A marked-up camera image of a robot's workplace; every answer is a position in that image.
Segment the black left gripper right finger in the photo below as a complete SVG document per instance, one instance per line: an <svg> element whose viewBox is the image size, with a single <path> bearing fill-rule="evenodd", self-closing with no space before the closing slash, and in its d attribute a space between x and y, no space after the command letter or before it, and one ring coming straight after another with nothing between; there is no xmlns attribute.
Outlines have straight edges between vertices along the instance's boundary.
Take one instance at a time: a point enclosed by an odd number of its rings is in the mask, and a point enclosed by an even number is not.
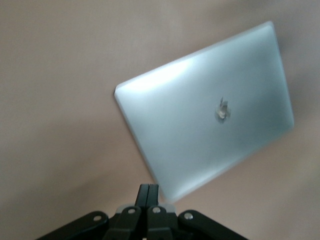
<svg viewBox="0 0 320 240"><path fill-rule="evenodd" d="M241 234L196 211L179 215L158 202L159 186L144 185L146 238L148 240L245 240Z"/></svg>

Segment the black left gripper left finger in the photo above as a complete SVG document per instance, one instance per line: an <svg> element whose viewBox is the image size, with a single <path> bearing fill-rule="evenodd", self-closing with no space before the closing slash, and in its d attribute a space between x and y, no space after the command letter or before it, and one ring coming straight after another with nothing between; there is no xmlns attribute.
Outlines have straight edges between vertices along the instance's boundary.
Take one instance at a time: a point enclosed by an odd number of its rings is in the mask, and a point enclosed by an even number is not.
<svg viewBox="0 0 320 240"><path fill-rule="evenodd" d="M40 240L131 240L146 209L150 185L141 184L135 204L119 209L113 217L92 211L41 237Z"/></svg>

